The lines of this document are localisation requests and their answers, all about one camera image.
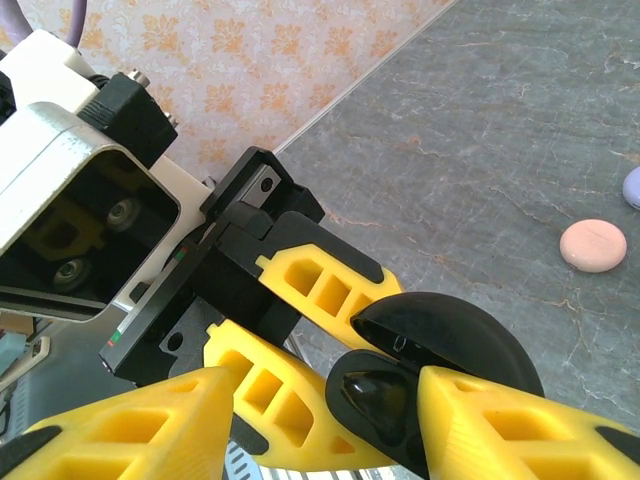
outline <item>marble countertop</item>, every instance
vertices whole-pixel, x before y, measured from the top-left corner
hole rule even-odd
[[[640,212],[621,188],[640,164],[638,25],[634,0],[460,0],[279,155],[328,229],[407,289],[493,314],[548,397],[636,431]],[[615,270],[562,260],[584,218],[626,234]],[[325,371],[341,351],[309,324],[296,338]]]

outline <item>orange floral wallpaper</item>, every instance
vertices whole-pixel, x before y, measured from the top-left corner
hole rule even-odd
[[[180,122],[170,157],[220,177],[248,146],[275,149],[452,1],[89,1],[80,48],[99,73],[144,72]],[[21,0],[34,27],[63,38],[71,3]]]

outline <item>wall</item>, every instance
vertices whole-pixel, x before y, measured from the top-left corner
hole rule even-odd
[[[99,73],[147,74],[180,122],[171,158],[221,176],[248,146],[285,141],[452,1],[89,1],[81,50]],[[71,3],[21,5],[64,35]]]

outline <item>purple round object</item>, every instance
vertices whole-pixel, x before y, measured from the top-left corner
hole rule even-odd
[[[631,170],[622,184],[622,195],[633,208],[640,210],[640,167]]]

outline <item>pink round object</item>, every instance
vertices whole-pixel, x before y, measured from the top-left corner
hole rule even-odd
[[[627,240],[615,225],[604,220],[582,220],[565,230],[560,253],[578,270],[600,273],[617,266],[627,253]]]

